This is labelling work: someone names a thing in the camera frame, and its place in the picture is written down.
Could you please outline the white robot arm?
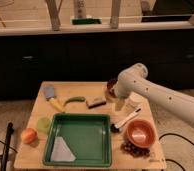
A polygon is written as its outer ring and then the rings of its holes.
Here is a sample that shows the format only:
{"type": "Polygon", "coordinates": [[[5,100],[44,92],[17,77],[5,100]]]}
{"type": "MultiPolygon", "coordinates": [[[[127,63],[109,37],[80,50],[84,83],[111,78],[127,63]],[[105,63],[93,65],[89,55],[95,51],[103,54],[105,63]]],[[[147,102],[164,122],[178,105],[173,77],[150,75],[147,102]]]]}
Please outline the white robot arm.
{"type": "Polygon", "coordinates": [[[147,80],[148,69],[136,63],[121,71],[114,85],[117,98],[126,99],[132,92],[153,101],[194,128],[194,97],[147,80]]]}

